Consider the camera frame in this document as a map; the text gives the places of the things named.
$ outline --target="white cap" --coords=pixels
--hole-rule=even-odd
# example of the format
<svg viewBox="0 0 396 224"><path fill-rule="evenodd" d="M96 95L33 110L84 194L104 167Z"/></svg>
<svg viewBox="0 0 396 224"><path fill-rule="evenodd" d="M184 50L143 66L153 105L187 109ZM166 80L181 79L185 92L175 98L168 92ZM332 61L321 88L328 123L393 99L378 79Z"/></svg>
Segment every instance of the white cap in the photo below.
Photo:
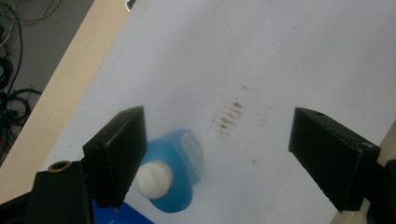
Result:
<svg viewBox="0 0 396 224"><path fill-rule="evenodd" d="M152 161L139 168L134 180L144 197L158 199L168 192L172 178L172 172L165 163Z"/></svg>

